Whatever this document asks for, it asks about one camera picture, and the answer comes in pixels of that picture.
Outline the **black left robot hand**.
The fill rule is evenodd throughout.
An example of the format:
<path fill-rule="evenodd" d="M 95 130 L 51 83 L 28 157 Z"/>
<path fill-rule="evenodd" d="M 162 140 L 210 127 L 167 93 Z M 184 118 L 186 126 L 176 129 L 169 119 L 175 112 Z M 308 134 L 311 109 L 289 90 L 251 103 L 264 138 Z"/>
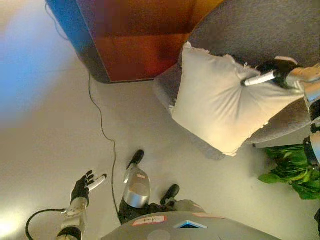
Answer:
<path fill-rule="evenodd" d="M 70 203 L 78 198 L 84 198 L 86 200 L 86 206 L 88 207 L 90 204 L 89 193 L 99 187 L 106 179 L 107 174 L 102 174 L 100 177 L 95 178 L 93 171 L 89 170 L 76 182 L 71 192 Z"/>

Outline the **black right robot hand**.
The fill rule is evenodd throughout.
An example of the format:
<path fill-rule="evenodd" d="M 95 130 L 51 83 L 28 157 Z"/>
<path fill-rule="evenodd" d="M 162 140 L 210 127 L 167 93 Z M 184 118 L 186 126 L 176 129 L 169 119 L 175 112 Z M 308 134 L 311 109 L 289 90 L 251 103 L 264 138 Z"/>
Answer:
<path fill-rule="evenodd" d="M 272 59 L 258 65 L 255 69 L 260 72 L 259 76 L 250 77 L 240 82 L 241 86 L 249 87 L 266 82 L 273 82 L 283 89 L 291 89 L 287 83 L 287 77 L 291 71 L 301 67 L 292 60 Z"/>

